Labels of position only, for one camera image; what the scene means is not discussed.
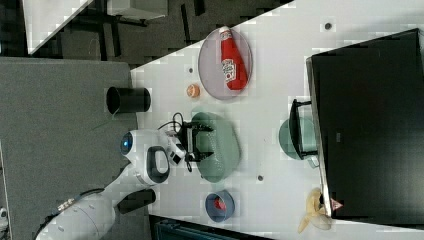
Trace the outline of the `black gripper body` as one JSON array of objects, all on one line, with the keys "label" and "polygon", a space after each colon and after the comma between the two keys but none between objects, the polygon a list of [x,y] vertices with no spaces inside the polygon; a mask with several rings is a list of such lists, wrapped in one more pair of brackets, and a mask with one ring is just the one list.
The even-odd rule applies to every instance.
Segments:
[{"label": "black gripper body", "polygon": [[199,122],[183,122],[180,130],[177,132],[177,137],[180,140],[183,148],[186,150],[186,162],[201,162],[205,158],[211,156],[213,151],[201,152],[196,147],[196,136],[201,133],[212,132],[213,129]]}]

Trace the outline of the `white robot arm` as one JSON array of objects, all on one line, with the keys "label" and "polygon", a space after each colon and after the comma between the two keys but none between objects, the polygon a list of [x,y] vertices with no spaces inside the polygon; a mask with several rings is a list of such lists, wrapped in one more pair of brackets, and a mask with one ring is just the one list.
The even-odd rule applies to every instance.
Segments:
[{"label": "white robot arm", "polygon": [[200,132],[212,127],[200,123],[184,123],[180,129],[139,129],[127,132],[121,140],[121,154],[129,160],[120,175],[101,189],[83,192],[67,200],[48,216],[33,240],[100,240],[112,228],[118,205],[131,194],[140,193],[165,182],[168,168],[159,162],[199,162],[210,154],[195,147]]}]

